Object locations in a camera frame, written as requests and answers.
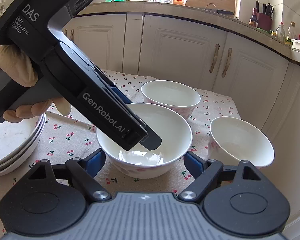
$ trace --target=silver screw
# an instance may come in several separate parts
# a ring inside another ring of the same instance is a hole
[[[96,199],[105,199],[109,196],[109,193],[104,190],[98,190],[93,193],[93,196]]]
[[[181,192],[180,196],[183,198],[183,199],[194,199],[197,194],[194,193],[193,191],[183,191]]]

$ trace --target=stack of plates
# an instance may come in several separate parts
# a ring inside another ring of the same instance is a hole
[[[20,123],[0,123],[0,176],[18,168],[36,148],[46,114]]]

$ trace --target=tablecloth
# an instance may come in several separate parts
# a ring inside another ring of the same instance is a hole
[[[141,86],[152,77],[129,75],[104,71],[132,102],[143,102]],[[219,116],[240,118],[230,97],[211,91],[195,89],[201,95],[200,104],[187,120],[193,132],[190,150],[203,159],[208,159],[207,146],[210,122]],[[51,164],[65,163],[73,157],[85,158],[99,148],[96,127],[76,109],[62,116],[54,105],[46,112],[47,120],[40,142],[32,155],[15,171],[0,177],[0,200],[18,180],[41,159],[49,159]],[[106,158],[106,164],[95,177],[112,195],[117,191],[164,191],[178,195],[194,179],[184,166],[183,159],[162,176],[153,179],[131,178],[118,171]],[[0,220],[0,237],[6,234]]]

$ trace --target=hand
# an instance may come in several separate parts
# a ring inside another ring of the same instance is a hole
[[[32,87],[38,80],[38,75],[32,68],[29,57],[16,45],[0,45],[0,69],[24,87]],[[3,113],[3,118],[8,122],[21,122],[23,119],[43,114],[52,102],[61,114],[70,114],[71,105],[69,102],[64,98],[55,98],[32,106],[19,106],[16,111],[7,110]]]

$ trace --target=red container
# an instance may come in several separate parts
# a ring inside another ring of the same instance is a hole
[[[263,13],[257,13],[258,28],[269,32],[271,30],[272,18]]]

